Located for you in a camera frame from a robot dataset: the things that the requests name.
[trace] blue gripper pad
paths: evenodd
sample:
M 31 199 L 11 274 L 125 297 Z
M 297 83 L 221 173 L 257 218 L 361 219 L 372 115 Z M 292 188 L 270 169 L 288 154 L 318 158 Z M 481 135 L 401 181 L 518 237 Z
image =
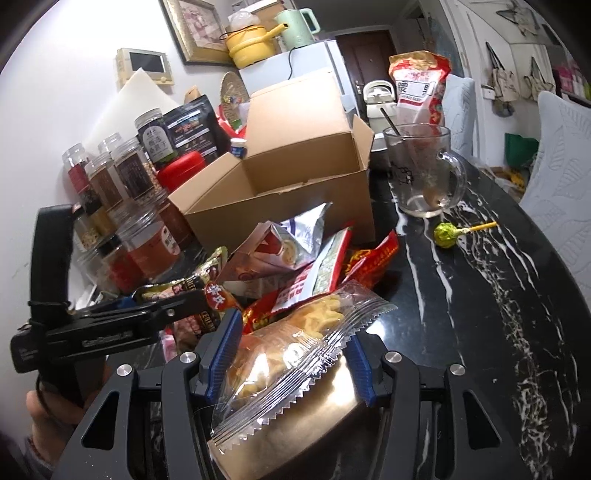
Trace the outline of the blue gripper pad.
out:
M 345 358 L 349 365 L 351 377 L 353 377 L 357 395 L 363 399 L 368 407 L 372 407 L 377 398 L 373 387 L 372 369 L 356 335 L 351 337 L 347 347 L 345 347 Z
M 205 387 L 202 395 L 210 405 L 217 403 L 226 370 L 238 351 L 242 328 L 239 310 L 226 313 L 201 360 L 199 376 Z

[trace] power cord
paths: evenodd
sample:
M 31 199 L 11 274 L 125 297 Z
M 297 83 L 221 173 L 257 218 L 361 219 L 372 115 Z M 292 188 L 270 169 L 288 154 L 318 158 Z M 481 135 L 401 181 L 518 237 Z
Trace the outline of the power cord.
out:
M 288 80 L 291 80 L 291 77 L 294 74 L 294 66 L 291 64 L 291 54 L 296 48 L 297 47 L 293 47 L 287 55 L 287 62 L 290 64 L 290 75 L 287 77 Z

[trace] chair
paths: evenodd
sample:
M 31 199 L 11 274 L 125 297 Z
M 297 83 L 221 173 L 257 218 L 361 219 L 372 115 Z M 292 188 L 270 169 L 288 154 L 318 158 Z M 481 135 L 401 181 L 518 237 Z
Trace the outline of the chair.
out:
M 544 232 L 591 306 L 591 109 L 542 92 L 541 139 L 519 205 Z
M 470 160 L 476 122 L 476 89 L 471 78 L 449 74 L 443 95 L 445 125 L 452 131 L 452 150 Z

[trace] hanging bag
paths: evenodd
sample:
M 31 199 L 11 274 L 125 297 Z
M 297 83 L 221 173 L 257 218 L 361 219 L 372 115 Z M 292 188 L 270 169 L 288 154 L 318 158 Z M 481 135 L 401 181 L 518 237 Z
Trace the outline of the hanging bag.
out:
M 499 57 L 486 42 L 486 49 L 492 63 L 492 86 L 495 89 L 495 97 L 501 102 L 514 102 L 519 99 L 519 93 L 515 86 L 515 74 L 505 70 Z
M 537 102 L 541 92 L 554 92 L 554 84 L 544 80 L 540 67 L 533 57 L 531 58 L 530 74 L 525 75 L 523 79 L 528 90 L 527 95 L 524 95 L 525 99 Z

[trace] yellow kettle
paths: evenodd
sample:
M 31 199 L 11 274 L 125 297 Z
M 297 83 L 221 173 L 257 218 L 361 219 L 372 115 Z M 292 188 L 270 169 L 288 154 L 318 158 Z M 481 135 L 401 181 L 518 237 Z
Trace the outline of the yellow kettle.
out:
M 288 24 L 281 23 L 268 32 L 262 25 L 254 25 L 230 33 L 226 39 L 226 46 L 236 67 L 243 69 L 275 55 L 271 39 L 288 27 Z

